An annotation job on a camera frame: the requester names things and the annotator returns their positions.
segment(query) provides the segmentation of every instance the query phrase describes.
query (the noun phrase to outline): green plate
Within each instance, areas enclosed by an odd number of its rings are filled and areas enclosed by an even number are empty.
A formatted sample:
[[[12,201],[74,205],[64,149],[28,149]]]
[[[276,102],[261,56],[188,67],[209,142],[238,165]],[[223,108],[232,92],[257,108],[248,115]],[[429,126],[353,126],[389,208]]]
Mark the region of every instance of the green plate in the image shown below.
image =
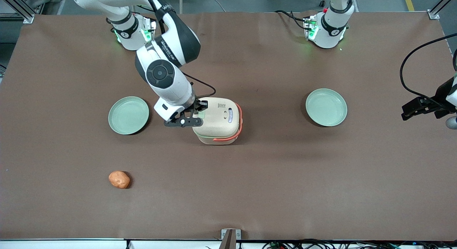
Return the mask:
[[[127,96],[117,101],[108,114],[108,123],[113,131],[129,135],[139,131],[149,118],[149,107],[136,96]]]
[[[306,111],[313,121],[322,126],[336,126],[344,121],[347,105],[343,97],[328,88],[319,88],[306,99]]]

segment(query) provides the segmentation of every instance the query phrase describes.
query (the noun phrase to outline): yellow floor line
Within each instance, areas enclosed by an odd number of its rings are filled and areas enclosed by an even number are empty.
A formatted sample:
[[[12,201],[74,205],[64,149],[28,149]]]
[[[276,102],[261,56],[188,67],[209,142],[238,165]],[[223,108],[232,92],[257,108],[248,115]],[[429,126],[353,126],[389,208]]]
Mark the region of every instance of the yellow floor line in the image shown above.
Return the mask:
[[[408,11],[414,11],[413,2],[411,0],[405,0]]]

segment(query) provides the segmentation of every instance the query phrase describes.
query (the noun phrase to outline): orange handle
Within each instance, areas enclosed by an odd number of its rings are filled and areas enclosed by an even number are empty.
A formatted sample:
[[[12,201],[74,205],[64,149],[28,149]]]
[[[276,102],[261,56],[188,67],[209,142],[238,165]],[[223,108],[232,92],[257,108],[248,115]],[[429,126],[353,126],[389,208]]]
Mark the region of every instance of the orange handle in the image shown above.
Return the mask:
[[[241,107],[235,103],[236,106],[238,107],[238,110],[240,111],[240,129],[238,130],[237,133],[235,133],[232,137],[227,137],[227,138],[213,138],[213,141],[219,141],[219,142],[224,142],[224,141],[229,141],[232,140],[236,137],[238,137],[241,133],[241,130],[243,129],[243,112],[241,110]]]

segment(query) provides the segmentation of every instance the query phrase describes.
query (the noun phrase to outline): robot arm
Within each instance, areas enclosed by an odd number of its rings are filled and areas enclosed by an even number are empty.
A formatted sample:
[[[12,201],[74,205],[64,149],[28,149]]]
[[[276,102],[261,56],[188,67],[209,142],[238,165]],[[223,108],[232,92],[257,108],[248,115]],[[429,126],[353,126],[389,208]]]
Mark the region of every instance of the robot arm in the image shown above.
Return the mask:
[[[343,39],[354,8],[352,0],[330,0],[326,12],[305,20],[305,37],[323,49],[331,49]]]
[[[82,8],[105,14],[115,28],[119,42],[126,49],[137,51],[135,66],[143,80],[160,96],[154,109],[166,123],[173,122],[187,109],[204,109],[179,70],[199,56],[199,39],[165,0],[74,1]],[[155,40],[148,40],[144,37],[147,18],[133,15],[126,5],[149,5],[157,9],[157,20],[163,20],[168,30]],[[201,125],[198,119],[190,120],[193,123],[187,126]]]

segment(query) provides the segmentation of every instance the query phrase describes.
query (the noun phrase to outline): table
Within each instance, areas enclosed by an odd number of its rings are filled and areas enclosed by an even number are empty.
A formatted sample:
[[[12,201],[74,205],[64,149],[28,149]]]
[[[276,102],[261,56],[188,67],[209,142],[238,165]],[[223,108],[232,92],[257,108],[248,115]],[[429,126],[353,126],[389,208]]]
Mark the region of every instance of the table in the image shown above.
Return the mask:
[[[433,115],[400,117],[415,97],[401,61],[442,36],[437,21],[354,13],[324,50],[275,13],[182,17],[201,41],[182,69],[240,104],[238,140],[203,145],[153,111],[141,133],[114,133],[118,99],[157,100],[134,52],[103,16],[38,15],[0,88],[2,239],[210,239],[222,228],[245,239],[455,239],[455,132]],[[432,95],[453,73],[441,41],[411,57],[405,81]],[[304,102],[317,88],[346,99],[341,125],[310,122]],[[130,189],[109,184],[115,170],[131,174]]]

